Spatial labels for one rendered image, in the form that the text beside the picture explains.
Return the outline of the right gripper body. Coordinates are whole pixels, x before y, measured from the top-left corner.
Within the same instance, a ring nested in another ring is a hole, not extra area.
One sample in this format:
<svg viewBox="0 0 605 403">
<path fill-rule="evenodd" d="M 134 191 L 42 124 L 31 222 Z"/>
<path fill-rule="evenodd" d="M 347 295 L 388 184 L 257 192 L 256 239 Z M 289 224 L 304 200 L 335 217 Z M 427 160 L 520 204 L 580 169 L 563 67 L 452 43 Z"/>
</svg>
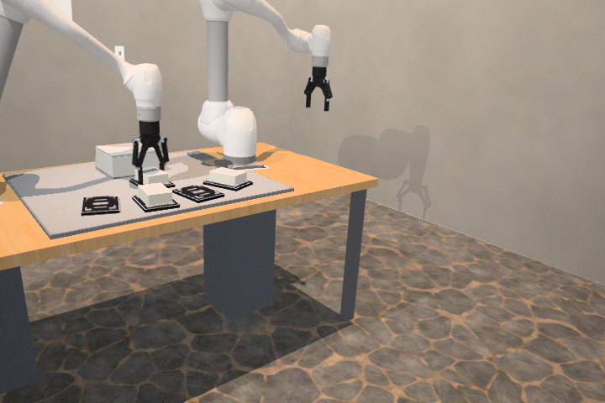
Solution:
<svg viewBox="0 0 605 403">
<path fill-rule="evenodd" d="M 160 141 L 160 121 L 156 122 L 141 122 L 139 121 L 139 139 L 140 142 L 144 145 L 146 144 L 147 139 L 150 140 L 149 148 L 155 148 L 155 144 L 153 139 L 157 140 L 157 143 Z"/>
</svg>

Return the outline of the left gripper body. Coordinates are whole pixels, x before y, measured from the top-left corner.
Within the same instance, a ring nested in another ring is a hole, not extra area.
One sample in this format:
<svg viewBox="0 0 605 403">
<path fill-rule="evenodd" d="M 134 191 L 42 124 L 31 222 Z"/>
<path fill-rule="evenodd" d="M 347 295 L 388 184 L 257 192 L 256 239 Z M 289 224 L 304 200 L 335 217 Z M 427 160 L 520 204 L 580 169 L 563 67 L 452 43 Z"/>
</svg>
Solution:
<svg viewBox="0 0 605 403">
<path fill-rule="evenodd" d="M 320 82 L 321 86 L 324 84 L 324 80 L 326 77 L 326 70 L 327 67 L 314 67 L 313 66 L 313 72 L 312 72 L 312 76 L 313 76 L 313 81 L 316 80 L 315 82 L 315 86 L 319 87 L 317 81 Z"/>
</svg>

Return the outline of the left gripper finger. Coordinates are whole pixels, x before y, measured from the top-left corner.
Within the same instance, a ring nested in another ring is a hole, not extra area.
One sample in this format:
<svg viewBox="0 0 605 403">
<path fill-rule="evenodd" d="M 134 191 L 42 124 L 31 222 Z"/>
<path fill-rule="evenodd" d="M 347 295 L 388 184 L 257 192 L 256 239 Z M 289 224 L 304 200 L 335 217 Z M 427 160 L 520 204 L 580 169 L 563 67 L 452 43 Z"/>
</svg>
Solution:
<svg viewBox="0 0 605 403">
<path fill-rule="evenodd" d="M 310 107 L 311 105 L 311 94 L 316 86 L 314 86 L 316 80 L 313 81 L 313 77 L 308 78 L 308 84 L 305 88 L 304 94 L 306 94 L 306 107 Z M 310 94 L 309 94 L 310 93 Z"/>
<path fill-rule="evenodd" d="M 320 82 L 317 81 L 319 87 L 321 88 L 324 96 L 325 96 L 325 100 L 324 100 L 324 111 L 328 111 L 329 110 L 329 101 L 330 98 L 333 97 L 331 89 L 330 89 L 330 85 L 329 85 L 329 80 L 324 80 L 324 84 L 321 86 Z"/>
</svg>

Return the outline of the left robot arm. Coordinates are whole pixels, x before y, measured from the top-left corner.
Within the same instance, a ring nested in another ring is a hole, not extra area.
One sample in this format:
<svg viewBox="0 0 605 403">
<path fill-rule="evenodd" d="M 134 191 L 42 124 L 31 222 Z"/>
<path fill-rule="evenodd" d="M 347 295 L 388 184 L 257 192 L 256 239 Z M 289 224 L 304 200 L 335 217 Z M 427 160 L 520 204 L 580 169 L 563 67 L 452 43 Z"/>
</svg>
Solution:
<svg viewBox="0 0 605 403">
<path fill-rule="evenodd" d="M 207 21 L 208 99 L 197 126 L 202 136 L 224 147 L 216 166 L 232 170 L 264 168 L 256 161 L 257 126 L 247 107 L 234 107 L 229 100 L 229 21 L 240 11 L 270 22 L 287 41 L 290 50 L 311 53 L 312 66 L 327 67 L 331 48 L 329 27 L 316 25 L 311 34 L 290 30 L 281 15 L 265 0 L 198 0 Z M 318 56 L 315 56 L 318 55 Z"/>
</svg>

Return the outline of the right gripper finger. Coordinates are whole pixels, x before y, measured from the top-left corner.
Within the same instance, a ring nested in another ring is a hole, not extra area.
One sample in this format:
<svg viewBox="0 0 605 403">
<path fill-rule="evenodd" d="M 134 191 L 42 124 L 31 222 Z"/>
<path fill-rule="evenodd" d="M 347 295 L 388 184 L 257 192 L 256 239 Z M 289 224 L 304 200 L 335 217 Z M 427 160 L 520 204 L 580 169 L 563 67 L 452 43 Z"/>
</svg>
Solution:
<svg viewBox="0 0 605 403">
<path fill-rule="evenodd" d="M 153 139 L 153 142 L 155 144 L 155 152 L 157 154 L 157 157 L 160 161 L 160 170 L 165 171 L 165 166 L 166 166 L 166 162 L 169 162 L 169 155 L 168 155 L 168 150 L 167 150 L 167 138 L 165 137 L 160 137 L 160 141 L 161 141 L 161 147 L 162 147 L 162 153 L 160 151 L 160 147 L 157 143 L 156 139 Z M 164 158 L 163 158 L 164 157 Z"/>
<path fill-rule="evenodd" d="M 138 170 L 139 183 L 143 184 L 143 167 L 141 167 L 141 166 L 143 164 L 146 151 L 149 148 L 150 140 L 147 139 L 145 147 L 143 145 L 141 146 L 140 153 L 139 153 L 139 142 L 140 142 L 140 139 L 132 140 L 132 143 L 133 143 L 132 165 L 134 165 L 135 169 Z M 139 154 L 139 158 L 138 158 L 138 154 Z"/>
</svg>

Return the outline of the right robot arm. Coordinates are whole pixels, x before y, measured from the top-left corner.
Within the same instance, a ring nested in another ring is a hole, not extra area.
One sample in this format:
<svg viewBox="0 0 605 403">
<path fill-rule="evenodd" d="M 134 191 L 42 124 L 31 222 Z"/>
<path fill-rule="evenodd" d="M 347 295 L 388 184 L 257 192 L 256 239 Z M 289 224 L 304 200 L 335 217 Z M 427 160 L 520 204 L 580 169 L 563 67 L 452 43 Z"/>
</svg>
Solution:
<svg viewBox="0 0 605 403">
<path fill-rule="evenodd" d="M 31 18 L 61 34 L 120 75 L 124 86 L 134 93 L 139 121 L 161 120 L 162 80 L 158 66 L 131 65 L 122 60 L 68 18 L 51 0 L 0 1 L 0 101 L 22 28 Z"/>
</svg>

